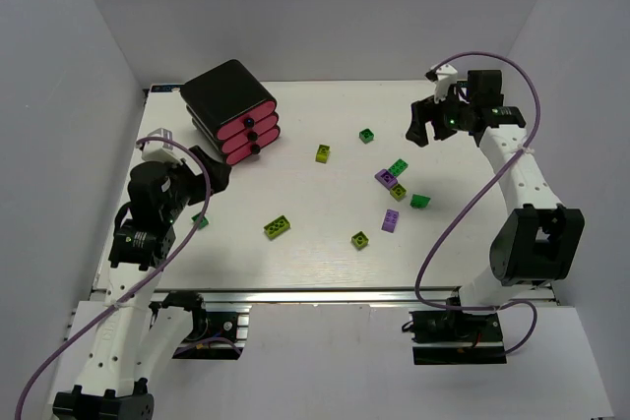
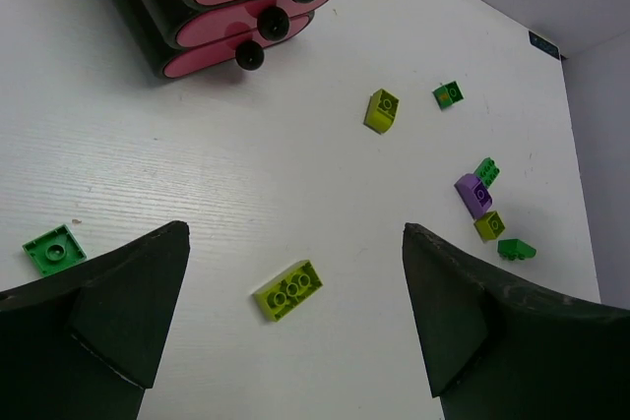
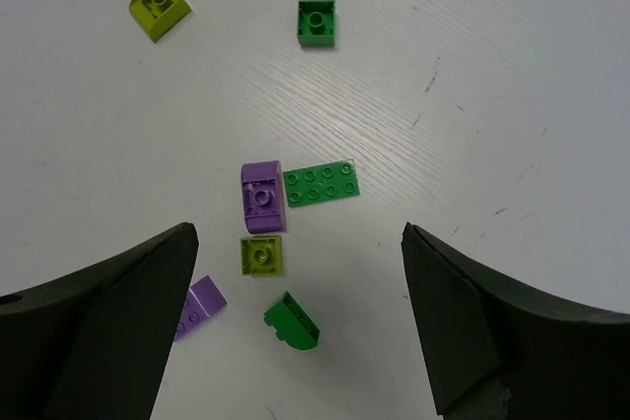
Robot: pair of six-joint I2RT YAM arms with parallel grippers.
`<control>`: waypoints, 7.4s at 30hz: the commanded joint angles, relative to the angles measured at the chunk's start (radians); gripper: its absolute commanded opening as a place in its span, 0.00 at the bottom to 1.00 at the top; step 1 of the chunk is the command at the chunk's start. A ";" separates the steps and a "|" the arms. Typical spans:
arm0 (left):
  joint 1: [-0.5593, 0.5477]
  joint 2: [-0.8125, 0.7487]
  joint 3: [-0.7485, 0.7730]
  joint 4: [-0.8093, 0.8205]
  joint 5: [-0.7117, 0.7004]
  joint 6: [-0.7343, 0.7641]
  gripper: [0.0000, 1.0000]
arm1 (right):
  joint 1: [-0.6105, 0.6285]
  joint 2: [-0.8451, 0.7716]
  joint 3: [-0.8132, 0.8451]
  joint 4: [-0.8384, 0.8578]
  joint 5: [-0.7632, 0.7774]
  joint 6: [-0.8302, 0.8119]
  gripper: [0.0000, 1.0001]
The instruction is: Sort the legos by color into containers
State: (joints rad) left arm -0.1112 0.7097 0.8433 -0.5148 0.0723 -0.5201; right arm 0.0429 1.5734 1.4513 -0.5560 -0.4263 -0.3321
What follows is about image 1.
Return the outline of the dark green long lego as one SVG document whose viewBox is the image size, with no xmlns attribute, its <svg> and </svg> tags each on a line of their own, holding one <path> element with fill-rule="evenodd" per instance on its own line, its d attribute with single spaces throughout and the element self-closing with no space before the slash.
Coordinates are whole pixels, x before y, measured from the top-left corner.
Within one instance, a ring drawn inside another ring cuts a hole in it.
<svg viewBox="0 0 630 420">
<path fill-rule="evenodd" d="M 391 173 L 393 176 L 398 177 L 403 172 L 405 172 L 408 167 L 408 163 L 399 158 L 388 168 L 388 172 Z"/>
</svg>

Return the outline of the dark green small lego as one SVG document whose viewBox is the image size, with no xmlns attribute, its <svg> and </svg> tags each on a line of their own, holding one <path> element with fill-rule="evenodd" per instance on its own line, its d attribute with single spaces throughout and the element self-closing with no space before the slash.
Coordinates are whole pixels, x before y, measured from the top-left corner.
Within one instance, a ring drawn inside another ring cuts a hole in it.
<svg viewBox="0 0 630 420">
<path fill-rule="evenodd" d="M 369 128 L 361 130 L 358 136 L 364 144 L 368 144 L 374 140 L 374 134 Z"/>
</svg>

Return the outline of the pink top drawer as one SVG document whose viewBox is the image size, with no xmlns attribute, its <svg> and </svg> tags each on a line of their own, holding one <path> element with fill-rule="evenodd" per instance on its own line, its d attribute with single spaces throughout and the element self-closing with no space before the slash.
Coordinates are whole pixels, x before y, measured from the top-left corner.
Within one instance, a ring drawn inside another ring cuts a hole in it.
<svg viewBox="0 0 630 420">
<path fill-rule="evenodd" d="M 216 137 L 220 141 L 226 141 L 241 131 L 250 129 L 257 122 L 271 115 L 276 110 L 276 107 L 277 104 L 273 101 L 261 103 L 222 125 L 217 131 Z"/>
</svg>

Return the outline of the purple curved lego brick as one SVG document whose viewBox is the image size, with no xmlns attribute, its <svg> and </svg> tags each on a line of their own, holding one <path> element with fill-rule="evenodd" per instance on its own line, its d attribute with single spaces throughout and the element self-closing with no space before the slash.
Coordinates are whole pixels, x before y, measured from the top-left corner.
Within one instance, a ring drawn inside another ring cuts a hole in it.
<svg viewBox="0 0 630 420">
<path fill-rule="evenodd" d="M 394 233 L 397 227 L 399 213 L 396 210 L 387 209 L 383 218 L 381 229 L 383 231 Z"/>
</svg>

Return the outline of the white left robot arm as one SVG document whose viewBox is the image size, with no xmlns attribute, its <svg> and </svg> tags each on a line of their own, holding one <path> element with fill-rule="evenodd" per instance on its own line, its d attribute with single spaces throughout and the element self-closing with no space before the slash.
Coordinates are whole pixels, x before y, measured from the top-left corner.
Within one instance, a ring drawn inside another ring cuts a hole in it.
<svg viewBox="0 0 630 420">
<path fill-rule="evenodd" d="M 188 152 L 199 173 L 170 150 L 141 149 L 143 161 L 130 172 L 129 200 L 114 219 L 105 315 L 72 389 L 55 395 L 58 419 L 152 418 L 151 387 L 180 344 L 206 328 L 200 294 L 176 291 L 161 303 L 152 298 L 162 265 L 178 247 L 177 218 L 224 191 L 231 168 L 198 146 Z"/>
</svg>

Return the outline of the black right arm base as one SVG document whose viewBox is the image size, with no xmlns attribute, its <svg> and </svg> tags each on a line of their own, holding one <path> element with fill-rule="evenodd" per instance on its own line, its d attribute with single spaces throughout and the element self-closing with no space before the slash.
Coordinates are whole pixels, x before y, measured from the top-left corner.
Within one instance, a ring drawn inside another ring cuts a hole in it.
<svg viewBox="0 0 630 420">
<path fill-rule="evenodd" d="M 507 363 L 503 332 L 495 312 L 412 311 L 401 331 L 411 335 L 416 366 Z"/>
</svg>

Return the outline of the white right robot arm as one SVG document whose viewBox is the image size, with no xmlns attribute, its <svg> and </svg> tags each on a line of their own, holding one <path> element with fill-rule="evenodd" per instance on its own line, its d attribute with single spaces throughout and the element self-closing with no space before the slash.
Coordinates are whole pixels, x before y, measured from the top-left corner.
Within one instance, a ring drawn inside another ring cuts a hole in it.
<svg viewBox="0 0 630 420">
<path fill-rule="evenodd" d="M 427 77 L 434 93 L 412 104 L 407 140 L 427 146 L 428 127 L 436 141 L 469 134 L 490 163 L 505 201 L 508 217 L 490 245 L 488 266 L 449 304 L 468 313 L 493 312 L 526 288 L 568 275 L 585 219 L 580 210 L 565 207 L 543 177 L 526 143 L 521 111 L 504 103 L 500 71 L 470 71 L 464 94 L 450 65 Z"/>
</svg>

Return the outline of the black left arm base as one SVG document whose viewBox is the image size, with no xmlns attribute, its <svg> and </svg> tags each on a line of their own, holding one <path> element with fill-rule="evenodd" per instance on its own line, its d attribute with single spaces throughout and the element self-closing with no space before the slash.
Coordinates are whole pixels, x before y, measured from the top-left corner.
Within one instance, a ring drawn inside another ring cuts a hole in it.
<svg viewBox="0 0 630 420">
<path fill-rule="evenodd" d="M 193 328 L 173 354 L 174 359 L 238 360 L 244 349 L 244 337 L 238 334 L 241 315 L 235 311 L 210 310 L 200 293 L 170 291 L 161 301 L 152 301 L 150 327 L 169 307 L 181 307 L 191 313 Z"/>
</svg>

